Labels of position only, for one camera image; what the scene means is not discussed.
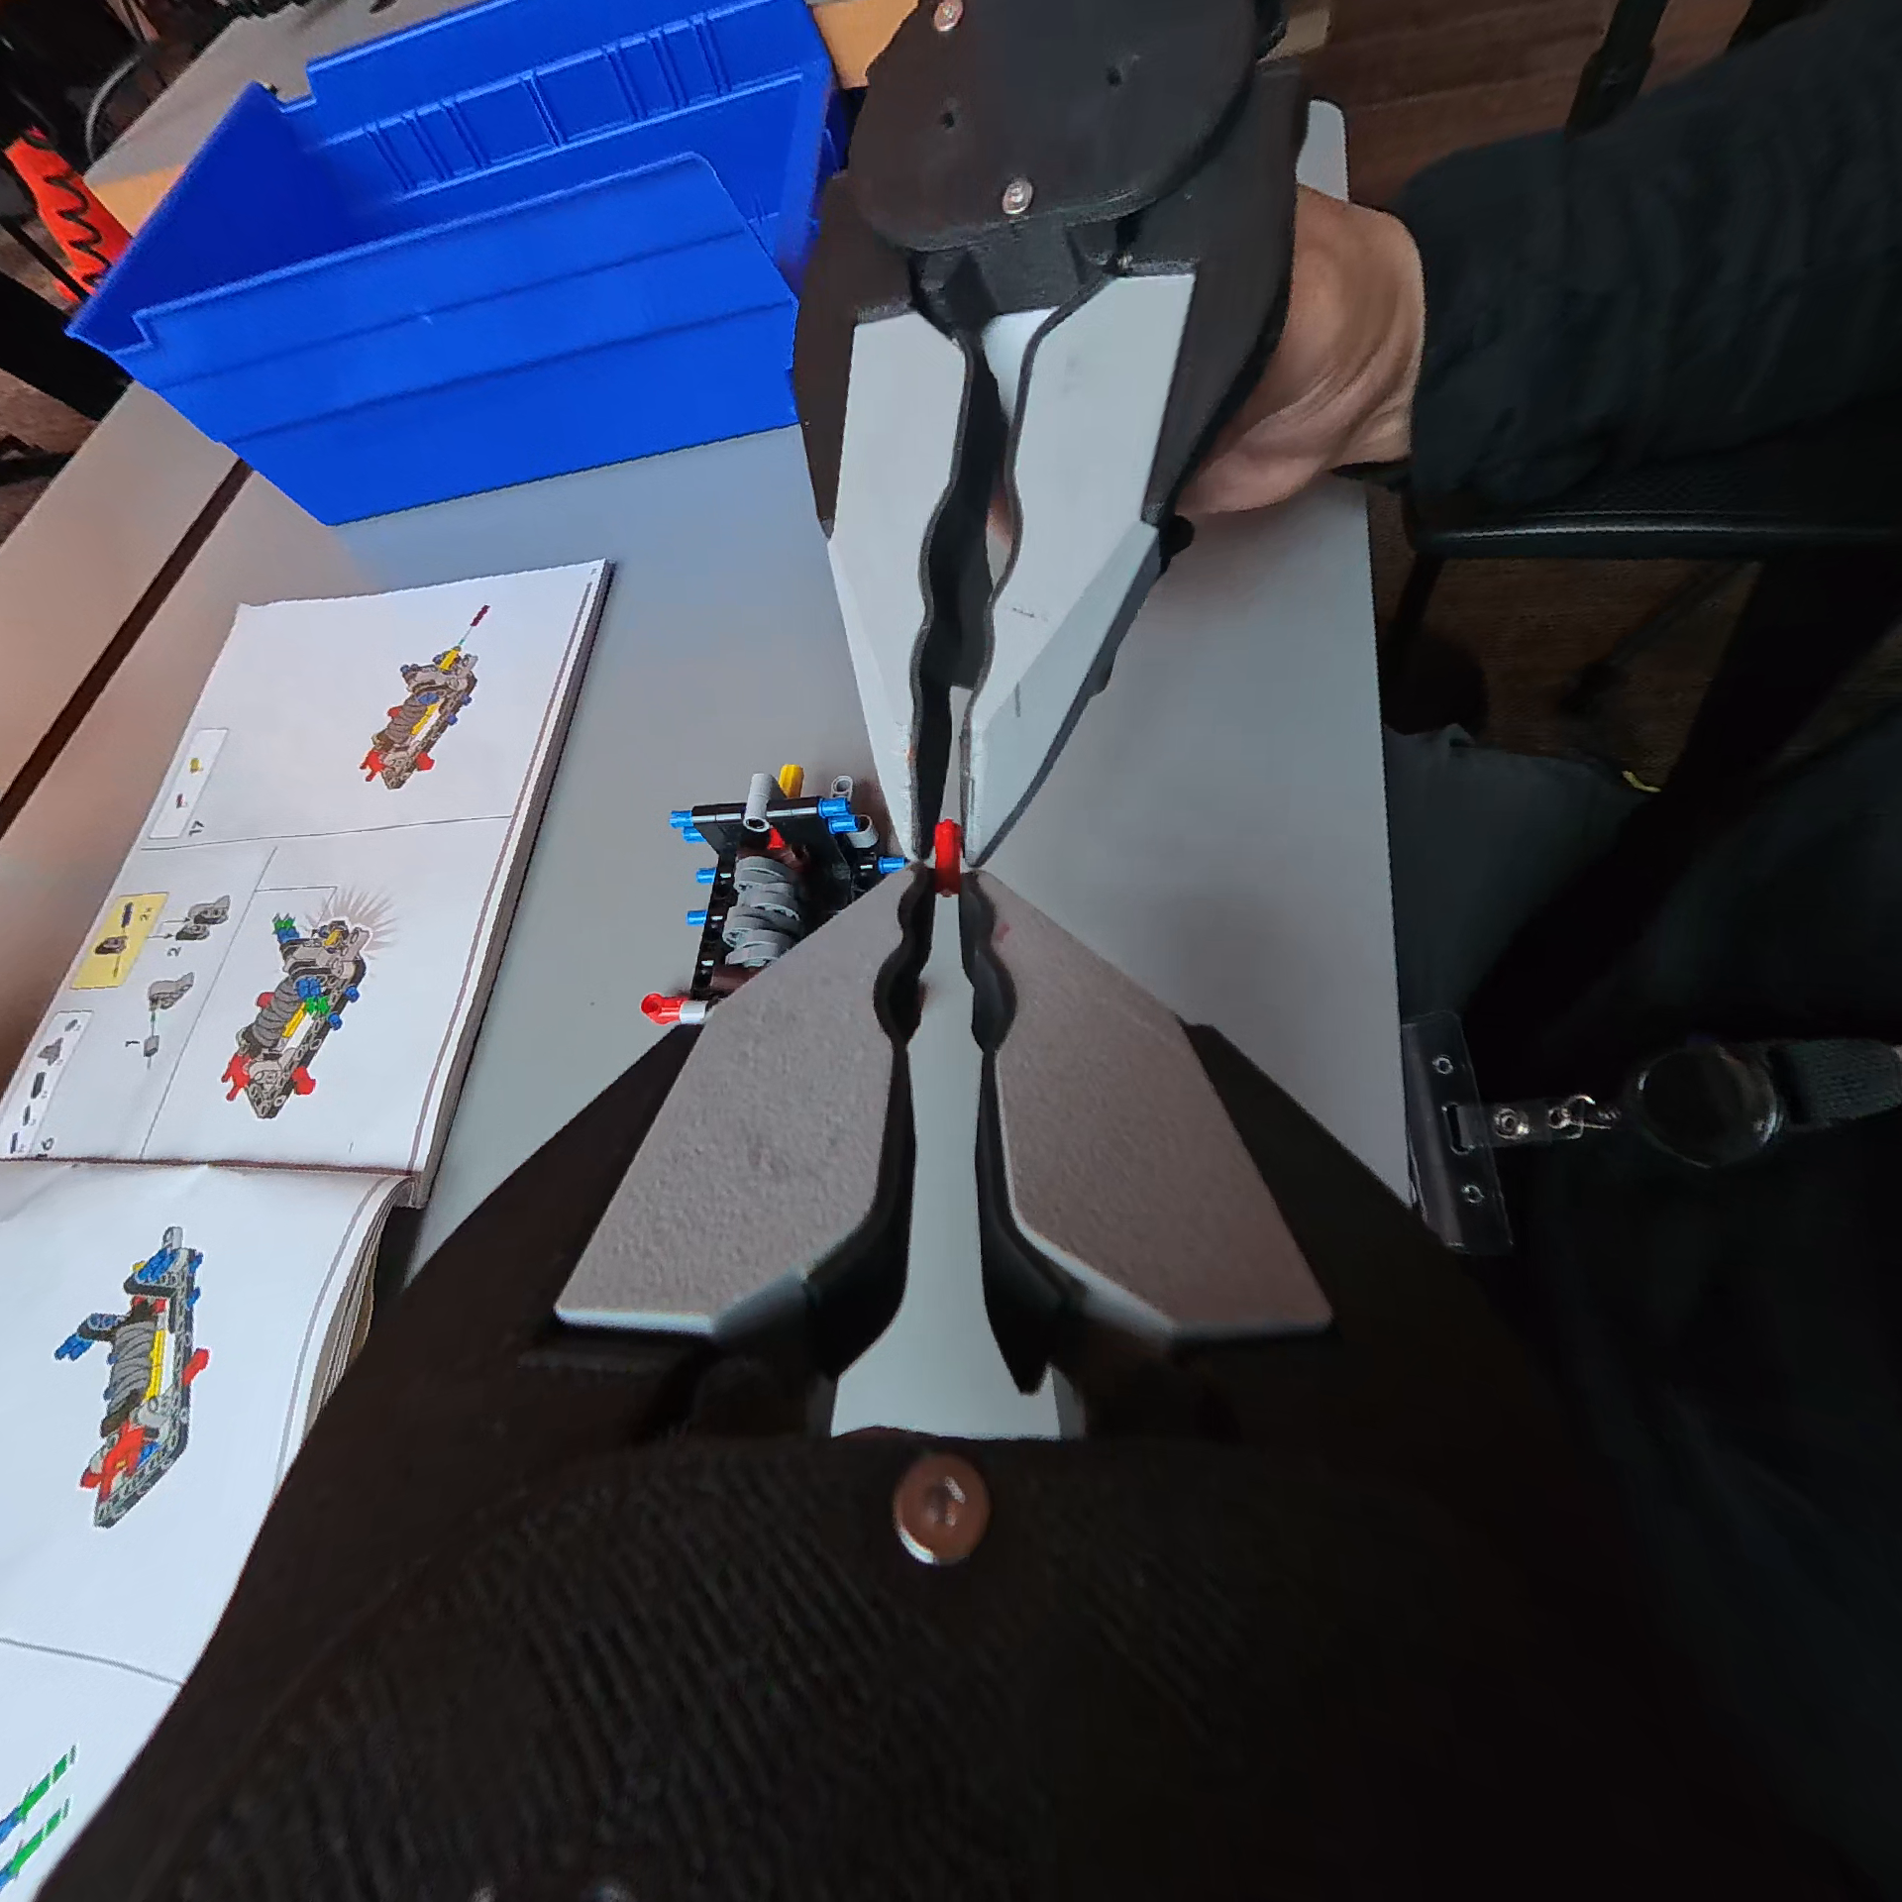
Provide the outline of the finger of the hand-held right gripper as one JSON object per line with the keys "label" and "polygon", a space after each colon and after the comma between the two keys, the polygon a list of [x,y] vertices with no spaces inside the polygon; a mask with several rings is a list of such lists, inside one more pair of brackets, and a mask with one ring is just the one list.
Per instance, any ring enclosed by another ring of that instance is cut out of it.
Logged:
{"label": "finger of the hand-held right gripper", "polygon": [[1011,405],[1011,546],[962,715],[974,866],[1049,777],[1160,570],[1144,498],[1191,300],[1191,272],[1109,278],[1065,310],[1007,313],[981,334]]}
{"label": "finger of the hand-held right gripper", "polygon": [[827,564],[891,844],[913,861],[955,814],[955,693],[978,686],[982,652],[970,410],[993,418],[967,341],[916,310],[852,326]]}

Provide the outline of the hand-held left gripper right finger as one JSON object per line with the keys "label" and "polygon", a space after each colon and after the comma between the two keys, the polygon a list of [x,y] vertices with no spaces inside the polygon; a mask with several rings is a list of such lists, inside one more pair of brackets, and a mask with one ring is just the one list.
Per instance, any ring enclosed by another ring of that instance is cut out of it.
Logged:
{"label": "hand-held left gripper right finger", "polygon": [[956,898],[982,1300],[1011,1381],[1319,1335],[1319,1291],[1180,1020],[989,872]]}

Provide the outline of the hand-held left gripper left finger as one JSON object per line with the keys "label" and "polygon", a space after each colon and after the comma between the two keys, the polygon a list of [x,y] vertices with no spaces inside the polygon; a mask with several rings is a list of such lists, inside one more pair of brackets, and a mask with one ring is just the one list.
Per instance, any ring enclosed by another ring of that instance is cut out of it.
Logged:
{"label": "hand-held left gripper left finger", "polygon": [[711,1010],[555,1296],[836,1379],[906,1291],[910,1037],[931,872],[903,871]]}

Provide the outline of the black lego frame assembly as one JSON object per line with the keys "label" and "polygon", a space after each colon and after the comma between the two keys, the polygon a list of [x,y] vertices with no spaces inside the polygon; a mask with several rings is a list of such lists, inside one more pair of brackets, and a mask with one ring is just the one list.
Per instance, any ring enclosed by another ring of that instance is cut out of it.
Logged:
{"label": "black lego frame assembly", "polygon": [[805,778],[797,800],[779,795],[777,771],[750,774],[742,795],[673,810],[668,829],[707,865],[694,872],[706,898],[685,915],[697,934],[689,987],[640,998],[655,1027],[701,1025],[714,1004],[910,866],[883,847],[848,774]]}

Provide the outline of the lego instruction booklet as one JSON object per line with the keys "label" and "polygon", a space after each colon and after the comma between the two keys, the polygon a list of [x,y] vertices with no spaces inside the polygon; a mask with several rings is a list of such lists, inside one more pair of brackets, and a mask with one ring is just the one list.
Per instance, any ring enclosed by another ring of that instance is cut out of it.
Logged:
{"label": "lego instruction booklet", "polygon": [[3,1092],[3,1898],[196,1665],[435,1171],[612,564],[244,605]]}

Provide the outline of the person's right hand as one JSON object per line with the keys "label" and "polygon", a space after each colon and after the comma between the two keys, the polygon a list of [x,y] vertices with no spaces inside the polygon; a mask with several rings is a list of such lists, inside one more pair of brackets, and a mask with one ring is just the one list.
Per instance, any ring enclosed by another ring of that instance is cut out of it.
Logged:
{"label": "person's right hand", "polygon": [[1298,188],[1279,341],[1176,510],[1263,510],[1328,471],[1403,461],[1419,362],[1423,266],[1407,225]]}

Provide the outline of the blue plastic bin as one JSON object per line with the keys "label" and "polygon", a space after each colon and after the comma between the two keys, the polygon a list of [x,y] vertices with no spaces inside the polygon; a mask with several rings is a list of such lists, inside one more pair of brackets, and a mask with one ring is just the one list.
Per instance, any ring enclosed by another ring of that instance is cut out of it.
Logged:
{"label": "blue plastic bin", "polygon": [[320,524],[795,424],[805,3],[477,3],[248,84],[72,334]]}

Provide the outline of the orange and black object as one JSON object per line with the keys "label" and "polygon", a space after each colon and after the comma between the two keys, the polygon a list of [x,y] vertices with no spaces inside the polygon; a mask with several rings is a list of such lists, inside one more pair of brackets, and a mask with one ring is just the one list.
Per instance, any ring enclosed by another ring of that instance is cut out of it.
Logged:
{"label": "orange and black object", "polygon": [[88,300],[129,249],[129,230],[35,124],[3,135],[3,225],[72,300]]}

